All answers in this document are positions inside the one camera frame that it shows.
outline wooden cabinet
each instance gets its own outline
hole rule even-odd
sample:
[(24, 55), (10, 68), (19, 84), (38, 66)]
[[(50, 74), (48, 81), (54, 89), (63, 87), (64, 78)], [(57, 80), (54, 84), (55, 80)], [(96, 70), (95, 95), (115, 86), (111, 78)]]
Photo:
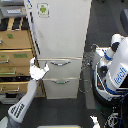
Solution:
[[(0, 31), (0, 78), (14, 78), (17, 76), (30, 77), (30, 59), (35, 56), (29, 30), (12, 31), (13, 18), (9, 19), (8, 29)], [(26, 93), (28, 80), (0, 81), (0, 94)], [(42, 82), (38, 82), (38, 96), (45, 96)]]

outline refrigerator door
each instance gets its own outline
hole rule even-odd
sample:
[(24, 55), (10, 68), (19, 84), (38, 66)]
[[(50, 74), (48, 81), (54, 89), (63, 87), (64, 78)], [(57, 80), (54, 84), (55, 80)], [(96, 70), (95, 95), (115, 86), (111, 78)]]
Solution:
[(31, 0), (26, 8), (37, 38), (38, 58), (81, 57), (84, 51), (91, 0)]

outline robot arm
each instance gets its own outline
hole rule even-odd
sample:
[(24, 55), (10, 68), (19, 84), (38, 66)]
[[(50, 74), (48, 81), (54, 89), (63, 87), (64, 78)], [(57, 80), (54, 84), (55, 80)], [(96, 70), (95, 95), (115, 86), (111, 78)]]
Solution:
[(30, 80), (28, 83), (26, 95), (22, 97), (17, 104), (11, 106), (8, 110), (9, 116), (17, 123), (22, 123), (26, 111), (35, 96), (38, 86), (36, 80), (42, 79), (44, 75), (49, 71), (47, 64), (44, 69), (40, 69), (34, 65), (34, 60), (35, 58), (30, 60), (30, 75), (32, 80)]
[(104, 56), (100, 59), (100, 68), (101, 70), (109, 68), (111, 64), (111, 60), (118, 48), (118, 45), (120, 42), (124, 39), (123, 36), (120, 34), (114, 34), (111, 39), (111, 47), (109, 47), (106, 51), (104, 52)]

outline white refrigerator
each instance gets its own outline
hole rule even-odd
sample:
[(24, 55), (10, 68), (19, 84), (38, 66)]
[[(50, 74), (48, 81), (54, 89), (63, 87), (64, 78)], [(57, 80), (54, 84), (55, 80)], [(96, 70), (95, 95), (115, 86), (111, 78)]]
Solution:
[(24, 0), (48, 99), (77, 98), (91, 0)]

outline drawer handle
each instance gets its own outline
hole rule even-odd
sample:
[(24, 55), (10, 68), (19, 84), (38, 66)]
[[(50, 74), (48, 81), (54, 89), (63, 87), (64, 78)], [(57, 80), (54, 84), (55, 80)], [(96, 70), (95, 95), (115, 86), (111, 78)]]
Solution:
[(0, 40), (0, 44), (2, 44), (2, 40)]
[(0, 75), (15, 75), (16, 74), (16, 71), (14, 72), (8, 72), (8, 73), (0, 73)]
[(1, 87), (1, 92), (4, 92), (4, 93), (6, 93), (6, 92), (19, 92), (19, 90), (20, 90), (19, 86), (18, 86), (17, 90), (6, 90), (6, 91), (4, 91), (4, 88), (5, 88), (5, 86)]
[(7, 61), (0, 61), (0, 64), (4, 64), (4, 63), (8, 63), (9, 59), (7, 59)]
[(54, 82), (56, 84), (66, 84), (66, 83), (68, 83), (70, 81), (69, 80), (66, 80), (66, 81), (52, 81), (52, 82)]
[(54, 65), (57, 65), (57, 66), (64, 66), (64, 65), (66, 65), (66, 64), (71, 63), (71, 61), (67, 61), (67, 62), (65, 62), (65, 63), (63, 63), (63, 64), (57, 64), (57, 63), (55, 63), (54, 61), (51, 61), (50, 63), (51, 63), (51, 64), (54, 64)]

